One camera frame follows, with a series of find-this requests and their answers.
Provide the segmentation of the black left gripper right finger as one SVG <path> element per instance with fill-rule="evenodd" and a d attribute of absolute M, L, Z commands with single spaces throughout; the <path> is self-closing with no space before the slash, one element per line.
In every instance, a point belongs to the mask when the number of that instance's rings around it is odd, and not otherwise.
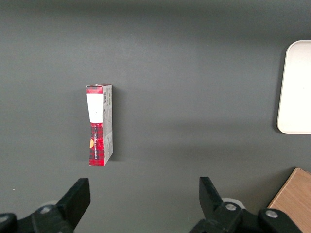
<path fill-rule="evenodd" d="M 209 177 L 199 178 L 199 201 L 204 214 L 190 233 L 234 233 L 242 222 L 242 208 L 224 202 Z"/>

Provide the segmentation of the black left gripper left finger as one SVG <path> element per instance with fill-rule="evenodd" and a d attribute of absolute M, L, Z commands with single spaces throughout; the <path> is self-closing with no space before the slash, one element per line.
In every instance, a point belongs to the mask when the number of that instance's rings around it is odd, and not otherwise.
<path fill-rule="evenodd" d="M 35 233 L 72 233 L 90 205 L 89 179 L 80 178 L 54 205 L 44 205 L 31 215 Z"/>

